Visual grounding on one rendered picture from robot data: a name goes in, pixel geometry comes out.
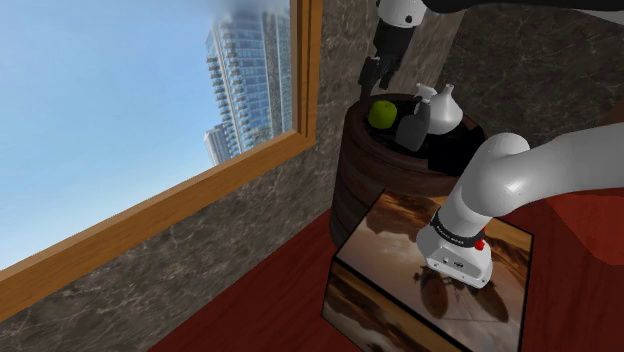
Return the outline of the round dark wooden table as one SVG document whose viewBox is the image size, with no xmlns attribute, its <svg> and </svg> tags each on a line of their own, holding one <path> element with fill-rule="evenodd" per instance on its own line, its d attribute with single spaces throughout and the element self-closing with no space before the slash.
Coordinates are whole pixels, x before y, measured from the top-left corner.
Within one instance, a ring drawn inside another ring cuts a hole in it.
<svg viewBox="0 0 624 352">
<path fill-rule="evenodd" d="M 337 247 L 384 191 L 415 197 L 447 196 L 459 178 L 428 169 L 427 137 L 419 151 L 411 152 L 394 142 L 396 126 L 385 130 L 371 127 L 369 110 L 379 100 L 394 103 L 398 119 L 413 113 L 420 101 L 409 94 L 381 94 L 348 109 L 330 215 L 330 234 Z M 468 116 L 460 124 L 468 129 L 480 126 Z"/>
</svg>

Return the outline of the green apple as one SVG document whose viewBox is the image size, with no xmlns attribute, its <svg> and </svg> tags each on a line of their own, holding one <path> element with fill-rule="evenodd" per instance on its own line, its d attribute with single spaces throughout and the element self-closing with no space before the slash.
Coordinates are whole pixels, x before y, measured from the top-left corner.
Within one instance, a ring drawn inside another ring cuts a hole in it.
<svg viewBox="0 0 624 352">
<path fill-rule="evenodd" d="M 375 101 L 369 110 L 368 123 L 376 129 L 389 129 L 396 119 L 397 107 L 387 100 Z"/>
</svg>

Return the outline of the dark grey spray bottle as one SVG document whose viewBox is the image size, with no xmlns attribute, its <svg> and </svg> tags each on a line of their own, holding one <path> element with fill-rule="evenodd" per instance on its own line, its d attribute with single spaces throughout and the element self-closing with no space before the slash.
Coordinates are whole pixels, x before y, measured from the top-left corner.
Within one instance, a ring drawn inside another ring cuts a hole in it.
<svg viewBox="0 0 624 352">
<path fill-rule="evenodd" d="M 428 85 L 417 83 L 417 95 L 421 97 L 414 113 L 399 122 L 395 142 L 411 152 L 417 152 L 422 146 L 429 130 L 431 119 L 430 100 L 437 91 Z"/>
</svg>

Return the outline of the white vase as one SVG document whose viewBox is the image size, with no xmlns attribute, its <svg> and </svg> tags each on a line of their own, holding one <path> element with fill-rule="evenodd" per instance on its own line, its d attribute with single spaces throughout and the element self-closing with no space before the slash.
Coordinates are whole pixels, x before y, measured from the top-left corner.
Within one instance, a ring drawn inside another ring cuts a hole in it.
<svg viewBox="0 0 624 352">
<path fill-rule="evenodd" d="M 429 99 L 429 134 L 443 135 L 457 127 L 463 119 L 463 110 L 454 100 L 454 86 L 446 84 L 444 89 Z"/>
</svg>

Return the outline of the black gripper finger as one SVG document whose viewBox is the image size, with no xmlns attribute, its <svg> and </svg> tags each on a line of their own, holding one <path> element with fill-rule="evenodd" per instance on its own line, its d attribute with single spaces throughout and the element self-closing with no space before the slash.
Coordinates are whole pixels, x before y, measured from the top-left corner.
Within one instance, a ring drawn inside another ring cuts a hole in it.
<svg viewBox="0 0 624 352">
<path fill-rule="evenodd" d="M 389 88 L 389 84 L 394 74 L 396 73 L 397 68 L 393 65 L 386 66 L 381 73 L 379 80 L 379 88 L 382 90 L 387 90 Z"/>
<path fill-rule="evenodd" d="M 380 58 L 368 56 L 362 66 L 358 84 L 360 85 L 360 98 L 366 99 L 370 96 L 372 88 L 380 76 Z"/>
</svg>

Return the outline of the wooden framed window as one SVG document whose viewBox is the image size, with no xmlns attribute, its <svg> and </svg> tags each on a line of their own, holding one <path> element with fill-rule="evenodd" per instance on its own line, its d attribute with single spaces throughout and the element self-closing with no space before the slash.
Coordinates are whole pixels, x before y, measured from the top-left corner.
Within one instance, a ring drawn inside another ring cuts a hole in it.
<svg viewBox="0 0 624 352">
<path fill-rule="evenodd" d="M 315 144 L 323 0 L 279 2 L 293 127 L 212 166 L 226 0 L 0 0 L 0 322 Z"/>
</svg>

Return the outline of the patterned robot stand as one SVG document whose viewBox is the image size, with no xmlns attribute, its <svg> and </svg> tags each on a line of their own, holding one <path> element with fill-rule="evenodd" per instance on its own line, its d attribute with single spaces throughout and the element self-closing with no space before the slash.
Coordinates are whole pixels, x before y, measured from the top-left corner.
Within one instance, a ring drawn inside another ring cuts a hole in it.
<svg viewBox="0 0 624 352">
<path fill-rule="evenodd" d="M 491 220 L 492 277 L 472 288 L 417 249 L 443 202 L 384 192 L 333 257 L 321 315 L 362 352 L 521 352 L 531 234 Z"/>
</svg>

